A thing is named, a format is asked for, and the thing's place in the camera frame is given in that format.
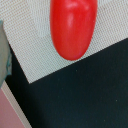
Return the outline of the pale green gripper finger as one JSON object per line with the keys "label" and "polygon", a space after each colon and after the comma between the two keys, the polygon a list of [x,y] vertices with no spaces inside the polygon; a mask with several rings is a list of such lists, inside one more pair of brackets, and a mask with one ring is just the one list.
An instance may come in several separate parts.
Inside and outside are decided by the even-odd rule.
{"label": "pale green gripper finger", "polygon": [[8,75],[12,74],[12,54],[3,22],[0,20],[0,88]]}

